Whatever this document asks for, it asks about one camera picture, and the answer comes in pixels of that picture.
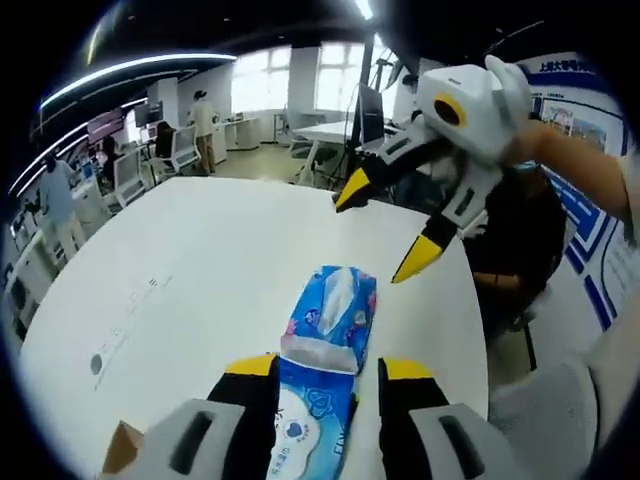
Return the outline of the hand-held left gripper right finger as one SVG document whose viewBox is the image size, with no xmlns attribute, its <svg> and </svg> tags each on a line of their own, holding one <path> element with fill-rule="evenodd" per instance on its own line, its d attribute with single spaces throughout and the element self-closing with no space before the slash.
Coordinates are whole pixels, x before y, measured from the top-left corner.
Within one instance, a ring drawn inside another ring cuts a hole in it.
<svg viewBox="0 0 640 480">
<path fill-rule="evenodd" d="M 505 439 L 412 360 L 378 360 L 379 446 L 388 479 L 503 479 Z"/>
</svg>

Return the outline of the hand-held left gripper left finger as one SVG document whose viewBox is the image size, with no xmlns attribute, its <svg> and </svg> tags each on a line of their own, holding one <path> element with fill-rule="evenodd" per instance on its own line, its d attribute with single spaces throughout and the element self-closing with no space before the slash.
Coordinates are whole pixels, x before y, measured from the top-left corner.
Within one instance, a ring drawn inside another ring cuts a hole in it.
<svg viewBox="0 0 640 480">
<path fill-rule="evenodd" d="M 275 443 L 279 355 L 228 365 L 205 399 L 174 409 L 145 435 L 144 479 L 263 479 Z"/>
</svg>

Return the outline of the person's right hand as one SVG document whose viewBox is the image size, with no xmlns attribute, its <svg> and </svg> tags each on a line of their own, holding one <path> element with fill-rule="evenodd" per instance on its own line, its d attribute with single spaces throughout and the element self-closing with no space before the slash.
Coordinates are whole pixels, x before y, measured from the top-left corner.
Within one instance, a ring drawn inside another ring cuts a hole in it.
<svg viewBox="0 0 640 480">
<path fill-rule="evenodd" d="M 540 120 L 528 120 L 502 151 L 501 163 L 513 166 L 533 160 L 537 148 L 547 134 L 547 127 L 548 125 Z"/>
</svg>

